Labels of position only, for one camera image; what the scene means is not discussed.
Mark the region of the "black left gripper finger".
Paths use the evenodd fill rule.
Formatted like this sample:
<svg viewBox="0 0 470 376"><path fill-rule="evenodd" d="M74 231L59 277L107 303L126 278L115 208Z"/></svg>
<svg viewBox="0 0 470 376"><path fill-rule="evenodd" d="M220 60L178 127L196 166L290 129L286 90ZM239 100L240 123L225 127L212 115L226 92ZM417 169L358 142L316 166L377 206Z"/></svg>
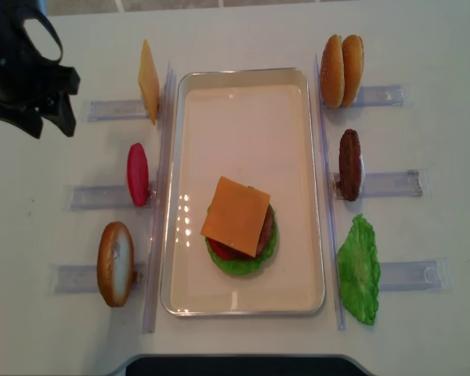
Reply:
<svg viewBox="0 0 470 376"><path fill-rule="evenodd" d="M0 121L16 126L36 139L41 137L43 121L35 109L17 110L0 105Z"/></svg>

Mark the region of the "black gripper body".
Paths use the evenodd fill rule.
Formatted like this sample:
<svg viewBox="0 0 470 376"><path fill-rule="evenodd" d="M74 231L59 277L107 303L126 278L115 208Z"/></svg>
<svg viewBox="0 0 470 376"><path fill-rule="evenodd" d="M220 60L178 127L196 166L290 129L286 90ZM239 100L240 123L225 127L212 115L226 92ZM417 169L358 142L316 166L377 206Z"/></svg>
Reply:
<svg viewBox="0 0 470 376"><path fill-rule="evenodd" d="M44 13L27 3L0 1L0 104L5 107L21 109L55 93L78 93L77 71L38 51L24 26L27 19L37 20L63 55L60 38Z"/></svg>

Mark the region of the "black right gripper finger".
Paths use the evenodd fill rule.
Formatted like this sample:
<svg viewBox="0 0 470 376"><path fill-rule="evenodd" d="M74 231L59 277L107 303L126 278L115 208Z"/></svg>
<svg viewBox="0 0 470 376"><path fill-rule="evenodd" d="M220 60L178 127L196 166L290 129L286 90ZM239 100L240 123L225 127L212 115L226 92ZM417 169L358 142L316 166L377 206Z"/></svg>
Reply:
<svg viewBox="0 0 470 376"><path fill-rule="evenodd" d="M66 93L53 93L41 104L41 117L51 121L67 137L74 135L76 119Z"/></svg>

